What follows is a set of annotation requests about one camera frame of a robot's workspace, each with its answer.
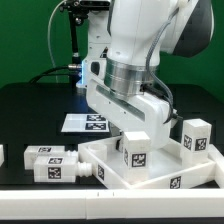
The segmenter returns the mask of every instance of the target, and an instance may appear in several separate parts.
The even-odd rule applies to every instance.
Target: green wall
[[[51,68],[47,26],[49,17],[59,2],[0,1],[0,87],[8,83],[27,82]],[[170,84],[200,85],[224,102],[224,1],[212,2],[215,32],[209,47],[190,59],[162,54],[159,76]],[[86,26],[78,30],[83,57],[86,54],[85,31]],[[57,65],[71,61],[69,32],[67,13],[58,12],[52,26],[52,46]]]

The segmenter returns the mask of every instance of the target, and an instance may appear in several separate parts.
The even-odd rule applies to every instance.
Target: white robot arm
[[[144,131],[151,139],[152,148],[163,147],[169,139],[171,128],[167,117],[172,94],[162,85],[165,93],[161,99],[142,91],[141,87],[149,84],[152,78],[158,84],[162,83],[152,75],[160,63],[161,50],[193,56],[208,45],[213,32],[211,2],[115,0],[111,3],[108,26],[111,45],[107,59],[99,62],[99,74],[91,71],[91,64],[97,62],[97,59],[86,66],[88,104],[122,131]],[[204,20],[192,21],[192,24],[203,27],[200,33],[204,38],[203,43],[198,42],[200,35],[192,39],[195,37],[194,30],[189,31],[189,27],[186,30],[189,20],[199,18],[198,15]],[[172,19],[172,25],[166,30]],[[192,41],[198,44],[189,47]]]

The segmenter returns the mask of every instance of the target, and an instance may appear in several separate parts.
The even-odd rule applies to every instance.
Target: white cube
[[[24,165],[26,170],[32,170],[38,156],[63,156],[64,146],[28,146],[24,152]]]
[[[207,151],[211,125],[201,119],[187,120],[183,124],[181,144],[192,152]]]
[[[76,164],[76,157],[39,156],[34,163],[34,181],[74,183]]]
[[[145,132],[124,133],[123,177],[129,183],[148,179],[150,145],[151,140]]]
[[[208,162],[208,150],[192,152],[182,147],[180,157],[182,159],[182,167],[186,169],[198,164]]]

